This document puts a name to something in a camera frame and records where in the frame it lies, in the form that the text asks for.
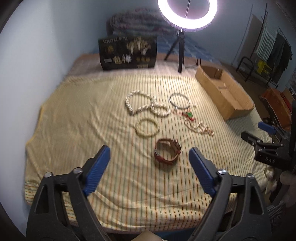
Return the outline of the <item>beige plush toy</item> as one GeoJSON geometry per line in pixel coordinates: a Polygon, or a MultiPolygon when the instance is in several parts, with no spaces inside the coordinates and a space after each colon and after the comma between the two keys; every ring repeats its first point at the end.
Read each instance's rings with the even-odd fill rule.
{"type": "Polygon", "coordinates": [[[279,184],[287,186],[288,190],[281,200],[285,203],[286,207],[292,207],[295,204],[295,173],[283,171],[279,177],[276,177],[276,170],[269,166],[265,168],[264,174],[267,179],[265,194],[274,192],[279,184]]]}

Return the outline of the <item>open cardboard box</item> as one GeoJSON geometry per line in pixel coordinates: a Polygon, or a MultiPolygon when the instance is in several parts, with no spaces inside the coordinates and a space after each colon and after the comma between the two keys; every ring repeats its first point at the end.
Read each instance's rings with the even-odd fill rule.
{"type": "Polygon", "coordinates": [[[196,79],[211,97],[225,121],[247,116],[254,109],[251,97],[227,71],[199,65],[196,79]]]}

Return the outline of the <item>dark hanging clothes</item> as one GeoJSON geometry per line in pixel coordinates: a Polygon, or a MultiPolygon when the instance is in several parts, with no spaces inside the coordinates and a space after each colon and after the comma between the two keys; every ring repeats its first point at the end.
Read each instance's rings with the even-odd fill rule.
{"type": "Polygon", "coordinates": [[[273,49],[267,60],[267,65],[271,68],[271,78],[274,82],[279,82],[290,60],[292,60],[291,46],[281,34],[277,34],[273,49]]]}

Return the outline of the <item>yellow striped bed sheet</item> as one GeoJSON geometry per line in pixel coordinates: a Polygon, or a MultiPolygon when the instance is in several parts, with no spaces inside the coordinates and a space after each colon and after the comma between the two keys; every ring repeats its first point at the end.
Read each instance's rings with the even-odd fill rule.
{"type": "Polygon", "coordinates": [[[26,144],[25,200],[32,203],[43,175],[66,174],[84,165],[107,145],[111,160],[89,202],[102,226],[140,232],[195,227],[210,197],[189,163],[189,150],[198,147],[216,167],[230,174],[254,174],[266,187],[265,165],[255,161],[251,145],[241,139],[247,131],[269,142],[257,124],[256,110],[225,121],[195,78],[171,75],[116,74],[111,77],[68,77],[42,104],[33,137],[26,144]],[[201,135],[176,114],[156,117],[160,130],[139,137],[137,121],[153,118],[146,110],[131,116],[125,98],[134,90],[150,94],[164,105],[170,99],[185,105],[182,93],[194,104],[194,117],[214,130],[201,135]]]}

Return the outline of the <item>black snack bag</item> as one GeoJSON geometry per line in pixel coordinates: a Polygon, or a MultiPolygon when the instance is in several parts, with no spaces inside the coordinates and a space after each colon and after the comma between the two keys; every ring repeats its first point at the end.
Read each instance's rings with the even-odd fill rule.
{"type": "Polygon", "coordinates": [[[156,64],[156,36],[112,36],[99,39],[98,46],[104,71],[153,68],[156,64]]]}

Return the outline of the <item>black clothes rack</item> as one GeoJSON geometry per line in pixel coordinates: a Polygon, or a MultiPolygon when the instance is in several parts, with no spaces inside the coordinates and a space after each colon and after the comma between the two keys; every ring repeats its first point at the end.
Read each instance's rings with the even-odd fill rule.
{"type": "Polygon", "coordinates": [[[252,6],[236,67],[245,80],[260,77],[282,90],[295,66],[295,30],[277,1],[252,6]]]}

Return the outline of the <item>folded floral quilt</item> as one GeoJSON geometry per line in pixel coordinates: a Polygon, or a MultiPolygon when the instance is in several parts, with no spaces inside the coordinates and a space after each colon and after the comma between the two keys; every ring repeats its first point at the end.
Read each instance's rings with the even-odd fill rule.
{"type": "Polygon", "coordinates": [[[173,35],[176,30],[168,24],[159,9],[139,8],[114,14],[106,22],[107,35],[173,35]]]}

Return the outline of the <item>orange cloth covered stand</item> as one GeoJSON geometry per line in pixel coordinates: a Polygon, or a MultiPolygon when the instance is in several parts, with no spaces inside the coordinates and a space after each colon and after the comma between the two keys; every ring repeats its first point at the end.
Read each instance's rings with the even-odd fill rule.
{"type": "Polygon", "coordinates": [[[287,88],[281,92],[270,87],[259,96],[259,99],[269,114],[269,117],[264,118],[263,121],[269,125],[279,126],[287,132],[290,131],[295,94],[287,88]]]}

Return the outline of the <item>striped white green garment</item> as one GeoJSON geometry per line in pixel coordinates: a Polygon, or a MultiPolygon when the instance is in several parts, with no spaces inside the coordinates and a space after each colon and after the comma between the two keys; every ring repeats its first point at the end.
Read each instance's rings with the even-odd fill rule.
{"type": "Polygon", "coordinates": [[[274,43],[276,41],[276,36],[278,34],[277,28],[273,26],[266,25],[260,35],[260,39],[255,49],[255,54],[262,61],[266,62],[273,50],[274,43]]]}

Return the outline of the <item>yellow black crate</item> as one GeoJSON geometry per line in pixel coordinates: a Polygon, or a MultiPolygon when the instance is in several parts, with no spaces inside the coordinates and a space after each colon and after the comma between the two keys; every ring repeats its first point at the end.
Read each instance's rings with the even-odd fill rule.
{"type": "Polygon", "coordinates": [[[271,73],[271,68],[267,65],[266,62],[259,59],[259,61],[257,62],[257,73],[261,77],[267,78],[267,77],[269,77],[269,75],[271,73]]]}

